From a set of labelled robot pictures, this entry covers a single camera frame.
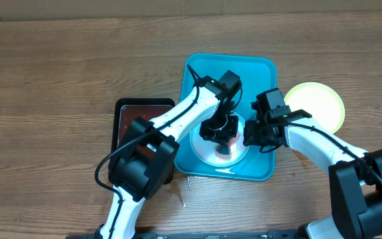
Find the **teal and red sponge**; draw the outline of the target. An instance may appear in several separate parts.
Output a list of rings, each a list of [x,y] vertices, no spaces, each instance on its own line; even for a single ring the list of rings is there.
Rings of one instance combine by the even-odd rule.
[[[230,139],[226,144],[218,145],[216,148],[216,155],[222,159],[231,158],[231,146],[239,139],[241,135],[237,134],[234,138]]]

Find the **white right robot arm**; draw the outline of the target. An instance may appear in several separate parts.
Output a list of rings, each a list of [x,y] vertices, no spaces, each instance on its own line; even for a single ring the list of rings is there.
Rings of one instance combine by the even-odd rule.
[[[295,238],[374,238],[382,235],[382,149],[368,152],[322,128],[307,112],[257,113],[244,127],[244,144],[262,153],[293,149],[329,178],[331,215],[302,225]]]

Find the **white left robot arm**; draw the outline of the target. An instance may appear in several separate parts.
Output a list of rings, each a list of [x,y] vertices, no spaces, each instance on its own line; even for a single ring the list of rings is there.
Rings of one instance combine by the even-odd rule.
[[[113,192],[113,202],[94,238],[134,237],[144,201],[166,181],[180,141],[196,126],[202,129],[202,139],[217,143],[219,153],[229,153],[229,141],[238,130],[232,99],[241,86],[239,76],[231,71],[218,80],[195,78],[191,93],[177,106],[149,121],[137,117],[130,123],[118,148],[98,165],[108,165],[110,184],[96,182]]]

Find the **yellow plate with small smear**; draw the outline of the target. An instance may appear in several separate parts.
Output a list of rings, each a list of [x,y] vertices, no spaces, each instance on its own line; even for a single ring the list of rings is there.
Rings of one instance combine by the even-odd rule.
[[[285,96],[292,111],[304,110],[330,133],[336,133],[344,123],[346,111],[338,93],[318,82],[296,85]]]

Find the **light blue plate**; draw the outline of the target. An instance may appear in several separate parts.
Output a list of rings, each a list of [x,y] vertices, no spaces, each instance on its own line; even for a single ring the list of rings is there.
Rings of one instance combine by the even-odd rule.
[[[248,146],[244,146],[243,144],[243,132],[244,132],[244,119],[238,115],[237,113],[233,113],[232,115],[238,116],[239,122],[238,122],[238,134],[241,136],[239,139],[231,146],[231,158],[230,159],[222,159],[219,158],[216,155],[216,148],[218,145],[223,145],[226,143],[215,143],[212,141],[205,141],[203,140],[199,135],[200,125],[197,126],[191,133],[190,133],[190,145],[197,155],[197,158],[204,162],[207,165],[214,166],[214,167],[227,167],[234,165],[238,163],[240,160],[242,160],[248,150]]]

